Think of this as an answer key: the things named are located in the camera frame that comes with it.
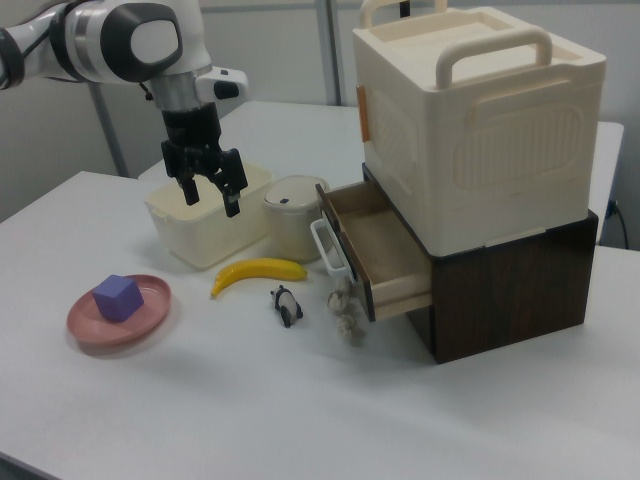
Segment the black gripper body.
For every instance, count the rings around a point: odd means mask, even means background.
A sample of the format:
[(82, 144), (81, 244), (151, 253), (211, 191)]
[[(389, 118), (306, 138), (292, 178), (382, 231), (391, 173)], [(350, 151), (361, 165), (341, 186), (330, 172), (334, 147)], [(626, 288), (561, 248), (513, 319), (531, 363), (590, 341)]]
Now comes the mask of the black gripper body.
[(167, 140), (161, 144), (169, 177), (201, 175), (223, 189), (221, 126), (215, 103), (185, 111), (162, 111)]

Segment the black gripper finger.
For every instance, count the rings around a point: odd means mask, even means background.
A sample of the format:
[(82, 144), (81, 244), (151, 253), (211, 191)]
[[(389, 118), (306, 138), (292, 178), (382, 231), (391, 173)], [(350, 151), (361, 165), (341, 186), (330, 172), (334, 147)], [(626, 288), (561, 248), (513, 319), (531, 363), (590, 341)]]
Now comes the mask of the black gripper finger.
[(179, 184), (184, 193), (185, 202), (188, 206), (197, 204), (200, 200), (197, 184), (193, 176), (181, 178)]
[(221, 152), (220, 168), (225, 212), (228, 217), (234, 217), (240, 213), (241, 191), (247, 187), (247, 178), (239, 151), (233, 148)]

